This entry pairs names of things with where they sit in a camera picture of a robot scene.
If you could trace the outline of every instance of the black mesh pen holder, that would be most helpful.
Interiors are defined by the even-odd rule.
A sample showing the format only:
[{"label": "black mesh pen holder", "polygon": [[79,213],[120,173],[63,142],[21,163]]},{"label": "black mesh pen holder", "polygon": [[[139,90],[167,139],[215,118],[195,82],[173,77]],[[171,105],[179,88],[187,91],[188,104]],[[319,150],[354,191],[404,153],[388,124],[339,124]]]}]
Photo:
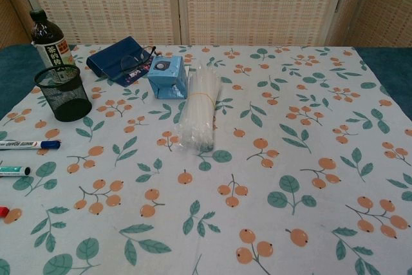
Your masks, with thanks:
[{"label": "black mesh pen holder", "polygon": [[34,77],[34,83],[40,87],[55,118],[61,122],[81,119],[91,110],[80,69],[76,66],[63,64],[45,69]]}]

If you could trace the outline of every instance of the blue box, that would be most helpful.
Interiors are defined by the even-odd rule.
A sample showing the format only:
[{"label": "blue box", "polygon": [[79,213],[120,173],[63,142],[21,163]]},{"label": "blue box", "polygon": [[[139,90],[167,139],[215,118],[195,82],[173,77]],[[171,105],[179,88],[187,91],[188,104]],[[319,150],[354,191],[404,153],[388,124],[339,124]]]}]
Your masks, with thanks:
[{"label": "blue box", "polygon": [[186,99],[187,76],[182,56],[155,57],[147,74],[158,99]]},{"label": "blue box", "polygon": [[117,84],[127,87],[149,71],[151,59],[145,64],[127,71],[123,71],[125,68],[122,70],[122,61],[126,63],[131,59],[132,62],[138,64],[138,61],[147,59],[149,55],[149,52],[145,51],[132,37],[126,37],[89,56],[86,64],[98,77],[107,75]]}]

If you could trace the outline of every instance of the red marker cap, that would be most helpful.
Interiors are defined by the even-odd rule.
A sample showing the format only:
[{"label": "red marker cap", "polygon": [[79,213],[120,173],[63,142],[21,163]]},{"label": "red marker cap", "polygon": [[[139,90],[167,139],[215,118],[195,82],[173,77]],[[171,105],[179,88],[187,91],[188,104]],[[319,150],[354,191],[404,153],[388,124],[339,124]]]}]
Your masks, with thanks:
[{"label": "red marker cap", "polygon": [[5,206],[0,206],[0,217],[6,217],[9,209]]}]

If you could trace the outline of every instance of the floral tablecloth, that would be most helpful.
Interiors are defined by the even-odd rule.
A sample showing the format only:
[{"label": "floral tablecloth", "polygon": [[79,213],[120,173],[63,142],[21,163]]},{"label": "floral tablecloth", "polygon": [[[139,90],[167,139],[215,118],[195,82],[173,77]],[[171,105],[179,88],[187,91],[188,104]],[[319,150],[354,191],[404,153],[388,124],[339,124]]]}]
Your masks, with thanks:
[{"label": "floral tablecloth", "polygon": [[182,149],[182,100],[98,79],[56,121],[38,88],[0,121],[30,176],[0,179],[0,274],[412,274],[412,123],[353,48],[161,46],[221,75],[215,148]]}]

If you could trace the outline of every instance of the bundle of straws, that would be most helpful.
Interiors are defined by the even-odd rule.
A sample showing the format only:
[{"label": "bundle of straws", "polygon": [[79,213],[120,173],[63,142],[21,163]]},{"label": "bundle of straws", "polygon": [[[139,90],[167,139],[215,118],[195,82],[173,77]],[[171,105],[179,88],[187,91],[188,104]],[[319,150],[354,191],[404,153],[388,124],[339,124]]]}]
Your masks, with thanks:
[{"label": "bundle of straws", "polygon": [[210,67],[199,66],[189,76],[189,92],[179,121],[181,143],[201,151],[213,149],[213,114],[220,78]]}]

